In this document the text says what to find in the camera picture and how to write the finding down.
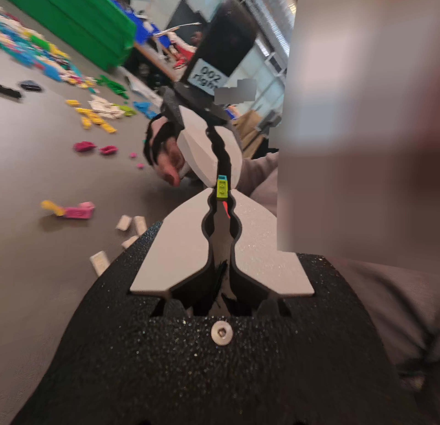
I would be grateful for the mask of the green lego plates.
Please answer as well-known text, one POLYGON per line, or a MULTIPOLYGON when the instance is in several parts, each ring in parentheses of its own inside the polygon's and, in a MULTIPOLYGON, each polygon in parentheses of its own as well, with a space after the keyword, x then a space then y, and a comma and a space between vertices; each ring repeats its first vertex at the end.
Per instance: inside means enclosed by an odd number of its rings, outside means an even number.
POLYGON ((129 99, 129 96, 127 94, 127 89, 122 84, 113 81, 104 75, 100 75, 100 77, 96 79, 96 84, 98 86, 106 86, 113 93, 124 98, 125 100, 129 99))

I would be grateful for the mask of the pile of mixed lego bricks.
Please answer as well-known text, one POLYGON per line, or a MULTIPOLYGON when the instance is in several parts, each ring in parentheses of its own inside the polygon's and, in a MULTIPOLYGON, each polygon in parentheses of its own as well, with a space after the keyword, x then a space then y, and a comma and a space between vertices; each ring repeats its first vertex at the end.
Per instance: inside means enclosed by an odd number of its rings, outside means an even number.
POLYGON ((55 81, 87 89, 88 83, 70 56, 38 32, 27 28, 12 14, 0 9, 1 49, 29 68, 37 68, 55 81))

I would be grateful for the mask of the lego instruction booklet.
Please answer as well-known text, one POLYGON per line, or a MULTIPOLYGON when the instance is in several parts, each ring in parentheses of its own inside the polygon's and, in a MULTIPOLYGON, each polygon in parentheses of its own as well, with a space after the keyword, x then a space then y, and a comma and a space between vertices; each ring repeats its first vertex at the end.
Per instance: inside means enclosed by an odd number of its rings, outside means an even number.
POLYGON ((157 107, 161 107, 163 99, 156 92, 151 90, 142 81, 140 81, 136 76, 131 74, 124 67, 119 67, 119 71, 124 75, 124 78, 132 92, 138 94, 145 98, 148 102, 153 103, 157 107))

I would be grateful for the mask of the stack of green bins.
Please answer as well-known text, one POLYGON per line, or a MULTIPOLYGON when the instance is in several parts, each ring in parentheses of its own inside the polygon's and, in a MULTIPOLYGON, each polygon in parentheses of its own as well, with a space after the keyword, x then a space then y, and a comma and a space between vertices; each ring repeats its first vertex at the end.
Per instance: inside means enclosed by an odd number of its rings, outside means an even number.
POLYGON ((136 26, 111 0, 9 0, 104 71, 129 58, 136 26))

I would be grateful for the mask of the lego butterfly wing assembly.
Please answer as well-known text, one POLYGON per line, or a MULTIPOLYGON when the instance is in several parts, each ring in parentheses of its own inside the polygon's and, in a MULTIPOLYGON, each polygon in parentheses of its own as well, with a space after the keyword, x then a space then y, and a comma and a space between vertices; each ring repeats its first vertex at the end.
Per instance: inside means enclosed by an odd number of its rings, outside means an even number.
POLYGON ((228 212, 228 179, 225 175, 218 175, 217 177, 217 201, 221 202, 226 212, 227 217, 230 219, 228 212))

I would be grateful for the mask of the small pink lego plate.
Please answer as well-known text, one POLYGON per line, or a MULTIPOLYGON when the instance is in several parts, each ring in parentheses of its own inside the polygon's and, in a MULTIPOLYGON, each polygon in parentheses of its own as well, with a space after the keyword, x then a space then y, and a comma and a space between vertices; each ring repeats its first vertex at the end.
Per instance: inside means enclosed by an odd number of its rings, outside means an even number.
POLYGON ((65 207, 63 217, 65 219, 91 219, 95 210, 93 202, 83 202, 75 207, 65 207))

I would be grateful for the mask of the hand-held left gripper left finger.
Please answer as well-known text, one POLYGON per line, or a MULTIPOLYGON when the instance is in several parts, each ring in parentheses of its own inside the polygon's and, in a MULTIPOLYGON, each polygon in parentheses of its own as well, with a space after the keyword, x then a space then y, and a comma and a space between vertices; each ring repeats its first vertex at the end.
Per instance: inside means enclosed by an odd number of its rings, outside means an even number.
POLYGON ((173 210, 130 286, 136 295, 171 296, 208 262, 209 241, 202 231, 213 189, 206 188, 173 210))

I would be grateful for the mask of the person's right forearm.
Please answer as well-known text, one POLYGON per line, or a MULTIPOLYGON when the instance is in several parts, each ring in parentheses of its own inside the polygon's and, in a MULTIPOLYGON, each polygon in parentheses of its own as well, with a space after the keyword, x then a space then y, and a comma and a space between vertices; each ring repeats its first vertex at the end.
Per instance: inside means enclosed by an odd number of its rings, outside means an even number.
POLYGON ((265 156, 256 159, 243 158, 236 189, 249 197, 257 187, 262 185, 277 170, 278 155, 279 152, 267 153, 265 156))

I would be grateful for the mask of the person's right hand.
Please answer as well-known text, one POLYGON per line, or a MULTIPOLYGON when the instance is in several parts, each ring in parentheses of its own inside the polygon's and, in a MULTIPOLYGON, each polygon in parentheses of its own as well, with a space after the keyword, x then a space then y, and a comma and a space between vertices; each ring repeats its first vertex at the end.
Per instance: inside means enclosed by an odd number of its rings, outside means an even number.
MULTIPOLYGON (((150 144, 150 154, 152 159, 152 147, 154 139, 160 129, 163 128, 164 124, 167 122, 168 119, 164 116, 151 122, 152 136, 148 142, 150 144)), ((181 180, 179 172, 183 168, 184 164, 185 159, 177 145, 176 137, 171 136, 166 142, 161 144, 160 151, 157 154, 157 162, 153 161, 153 168, 161 179, 165 180, 173 187, 178 187, 181 180)))

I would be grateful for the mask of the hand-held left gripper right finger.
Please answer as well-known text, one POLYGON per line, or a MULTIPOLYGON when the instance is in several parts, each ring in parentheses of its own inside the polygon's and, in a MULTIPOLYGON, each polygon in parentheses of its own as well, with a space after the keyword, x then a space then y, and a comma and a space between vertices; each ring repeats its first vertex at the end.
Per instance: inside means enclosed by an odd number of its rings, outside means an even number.
POLYGON ((234 245, 238 271, 280 297, 314 295, 296 253, 277 248, 277 218, 236 189, 231 190, 231 196, 241 230, 234 245))

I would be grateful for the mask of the white lego plates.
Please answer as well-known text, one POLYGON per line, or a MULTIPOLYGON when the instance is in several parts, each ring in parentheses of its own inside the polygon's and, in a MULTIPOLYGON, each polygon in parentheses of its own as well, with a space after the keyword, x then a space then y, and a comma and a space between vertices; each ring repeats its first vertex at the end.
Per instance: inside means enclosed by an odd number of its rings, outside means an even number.
POLYGON ((91 100, 88 103, 94 113, 105 119, 121 119, 125 116, 125 111, 120 107, 95 94, 91 95, 91 100))

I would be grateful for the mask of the beige coat on rack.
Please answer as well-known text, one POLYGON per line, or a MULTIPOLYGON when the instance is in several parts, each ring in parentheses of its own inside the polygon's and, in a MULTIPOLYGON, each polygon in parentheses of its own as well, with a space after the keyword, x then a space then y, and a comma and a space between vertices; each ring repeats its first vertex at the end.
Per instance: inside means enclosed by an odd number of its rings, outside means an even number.
POLYGON ((232 120, 241 140, 244 158, 257 159, 270 153, 268 138, 259 128, 262 119, 258 112, 250 109, 237 119, 232 120))

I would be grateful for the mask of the yellow lego clip piece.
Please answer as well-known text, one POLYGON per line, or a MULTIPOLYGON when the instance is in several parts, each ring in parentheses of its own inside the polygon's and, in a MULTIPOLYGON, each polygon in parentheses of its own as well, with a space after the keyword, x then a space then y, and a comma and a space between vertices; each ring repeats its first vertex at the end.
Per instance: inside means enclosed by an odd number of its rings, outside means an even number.
POLYGON ((59 206, 50 200, 43 200, 41 202, 41 208, 46 211, 50 211, 57 217, 63 217, 66 214, 66 209, 64 207, 59 206))

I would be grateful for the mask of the blue plastic bin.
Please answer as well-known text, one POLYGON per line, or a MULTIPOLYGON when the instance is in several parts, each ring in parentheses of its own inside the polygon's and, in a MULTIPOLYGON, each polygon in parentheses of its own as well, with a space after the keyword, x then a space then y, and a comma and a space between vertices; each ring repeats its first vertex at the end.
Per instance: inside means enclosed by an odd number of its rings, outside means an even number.
POLYGON ((161 32, 161 30, 150 21, 146 15, 138 14, 133 11, 127 11, 126 15, 136 26, 135 42, 138 44, 144 44, 152 36, 161 32))

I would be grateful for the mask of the cluster of blue lego pieces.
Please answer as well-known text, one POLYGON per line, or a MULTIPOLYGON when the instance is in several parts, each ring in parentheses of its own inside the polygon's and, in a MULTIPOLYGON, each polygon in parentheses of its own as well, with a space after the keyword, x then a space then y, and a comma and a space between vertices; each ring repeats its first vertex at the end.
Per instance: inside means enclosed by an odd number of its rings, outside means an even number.
POLYGON ((152 120, 155 118, 160 112, 157 112, 156 106, 151 102, 133 102, 133 106, 136 110, 142 113, 146 118, 152 120))

